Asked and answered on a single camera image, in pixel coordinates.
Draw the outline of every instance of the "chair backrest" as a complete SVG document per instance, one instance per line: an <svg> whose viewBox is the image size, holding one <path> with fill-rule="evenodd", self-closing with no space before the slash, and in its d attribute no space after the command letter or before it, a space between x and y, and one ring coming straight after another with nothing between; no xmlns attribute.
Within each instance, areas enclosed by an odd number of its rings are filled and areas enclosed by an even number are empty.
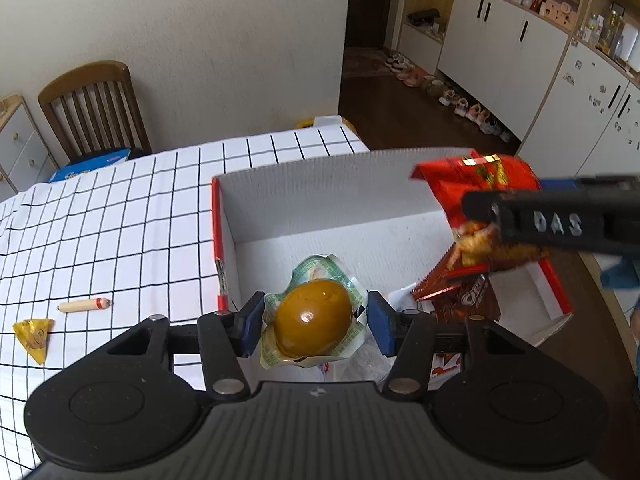
<svg viewBox="0 0 640 480"><path fill-rule="evenodd" d="M71 161L109 148L140 148L145 155L151 153L124 63L97 61L70 70L45 86L38 102Z"/></svg>

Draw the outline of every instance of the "red bag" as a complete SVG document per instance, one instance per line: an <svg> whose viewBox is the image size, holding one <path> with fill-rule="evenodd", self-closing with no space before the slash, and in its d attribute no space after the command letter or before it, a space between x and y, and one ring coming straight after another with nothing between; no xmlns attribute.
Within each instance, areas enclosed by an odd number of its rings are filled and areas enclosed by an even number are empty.
<svg viewBox="0 0 640 480"><path fill-rule="evenodd" d="M412 178L427 181L452 227L455 244L412 291L416 300L433 297L477 274L507 270L547 256L529 244L503 244L495 224L469 221L462 197L469 191L540 190L531 168L508 155L453 157L422 162Z"/></svg>

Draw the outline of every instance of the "rug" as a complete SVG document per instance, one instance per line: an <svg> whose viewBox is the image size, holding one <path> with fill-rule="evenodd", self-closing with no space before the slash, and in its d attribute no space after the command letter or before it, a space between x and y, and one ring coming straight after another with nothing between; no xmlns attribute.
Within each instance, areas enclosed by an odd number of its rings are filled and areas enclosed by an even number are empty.
<svg viewBox="0 0 640 480"><path fill-rule="evenodd" d="M386 54L377 48L345 48L342 79L393 75L385 66L385 61Z"/></svg>

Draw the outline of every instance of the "white tablecloth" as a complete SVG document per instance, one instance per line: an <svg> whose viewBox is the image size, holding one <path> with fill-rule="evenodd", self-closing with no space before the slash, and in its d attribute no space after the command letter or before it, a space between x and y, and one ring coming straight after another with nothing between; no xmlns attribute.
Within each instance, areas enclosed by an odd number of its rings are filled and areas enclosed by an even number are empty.
<svg viewBox="0 0 640 480"><path fill-rule="evenodd" d="M44 380L151 314L176 324L216 309L210 181L267 164L365 152L347 128L241 137L131 160L66 182L37 184L0 203L0 479L38 463L27 396ZM113 307L60 314L62 301ZM54 320L44 368L15 338L19 320ZM204 389L199 356L175 373Z"/></svg>

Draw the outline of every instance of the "egg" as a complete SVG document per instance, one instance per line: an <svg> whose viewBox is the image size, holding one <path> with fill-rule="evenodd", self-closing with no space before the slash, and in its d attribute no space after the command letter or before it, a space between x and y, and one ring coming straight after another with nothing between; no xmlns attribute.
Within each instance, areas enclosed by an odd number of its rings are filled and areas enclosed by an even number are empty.
<svg viewBox="0 0 640 480"><path fill-rule="evenodd" d="M347 290L334 280L312 280L284 297L273 330L280 352L300 358L330 354L350 325Z"/></svg>

